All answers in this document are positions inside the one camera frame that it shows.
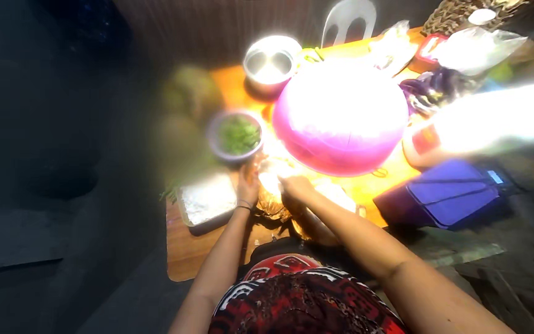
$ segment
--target bracelet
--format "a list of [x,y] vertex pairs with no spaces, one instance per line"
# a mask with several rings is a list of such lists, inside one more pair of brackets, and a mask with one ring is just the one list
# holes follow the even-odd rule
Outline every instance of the bracelet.
[[252,207],[253,207],[253,205],[252,205],[252,204],[250,204],[249,202],[247,202],[247,201],[245,201],[245,200],[241,200],[241,199],[238,199],[238,200],[239,200],[239,201],[243,201],[243,202],[245,202],[246,204],[248,204],[248,206],[249,206],[250,208],[252,208]]
[[237,206],[236,208],[234,208],[234,210],[236,210],[236,209],[238,209],[238,208],[245,208],[245,209],[247,209],[249,212],[251,211],[250,208],[247,208],[246,206],[242,206],[242,205]]

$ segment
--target white plastic chair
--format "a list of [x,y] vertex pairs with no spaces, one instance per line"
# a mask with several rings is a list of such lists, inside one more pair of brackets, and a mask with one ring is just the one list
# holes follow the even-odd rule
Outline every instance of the white plastic chair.
[[370,0],[342,0],[338,2],[329,12],[327,20],[324,23],[323,38],[320,47],[323,47],[324,37],[332,26],[337,26],[337,37],[333,45],[345,43],[347,29],[353,20],[362,18],[366,21],[364,37],[372,37],[372,31],[376,22],[376,7]]

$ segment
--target hand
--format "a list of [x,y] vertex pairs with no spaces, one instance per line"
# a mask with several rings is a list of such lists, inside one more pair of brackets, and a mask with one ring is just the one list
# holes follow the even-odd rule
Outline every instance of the hand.
[[284,187],[284,194],[296,201],[306,204],[308,197],[315,192],[315,187],[306,177],[296,176],[289,178],[278,177]]
[[259,199],[259,178],[258,171],[252,170],[248,164],[242,166],[238,176],[238,205],[252,207],[255,206]]

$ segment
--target chopped herbs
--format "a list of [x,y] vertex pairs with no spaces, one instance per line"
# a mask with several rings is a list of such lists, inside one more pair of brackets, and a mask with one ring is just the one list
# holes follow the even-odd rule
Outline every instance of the chopped herbs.
[[246,117],[226,117],[219,125],[219,143],[227,154],[243,155],[256,148],[261,129]]

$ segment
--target wooden table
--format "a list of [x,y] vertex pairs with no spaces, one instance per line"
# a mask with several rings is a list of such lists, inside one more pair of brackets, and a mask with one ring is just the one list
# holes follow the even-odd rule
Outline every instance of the wooden table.
[[[413,28],[409,31],[412,43],[419,44],[424,40],[424,36],[419,33],[420,29]],[[368,53],[368,44],[375,39],[376,37],[346,43],[325,48],[321,51],[325,58],[360,57]],[[245,108],[261,114],[263,118],[271,116],[272,103],[255,99],[245,90],[245,74],[242,66],[237,65],[215,70],[211,74],[224,94],[227,108]],[[419,73],[404,69],[397,74],[395,80],[401,82],[404,79],[416,78],[418,75]],[[372,199],[391,187],[419,175],[419,171],[413,169],[405,160],[401,143],[397,144],[397,147],[382,165],[382,168],[388,171],[387,177],[380,178],[367,174],[354,178],[330,177],[330,179],[333,183],[343,187],[357,204],[361,204],[366,208],[366,216],[370,221],[380,227],[385,227],[387,223],[381,217]],[[168,277],[177,282],[194,278],[223,229],[224,227],[222,226],[203,235],[194,236],[182,222],[178,207],[167,202],[166,248]],[[241,261],[248,263],[250,254],[258,245],[270,242],[273,237],[281,238],[287,236],[289,236],[287,230],[280,233],[277,229],[271,230],[263,225],[253,225],[248,236],[246,251],[244,252],[244,257],[241,257]]]

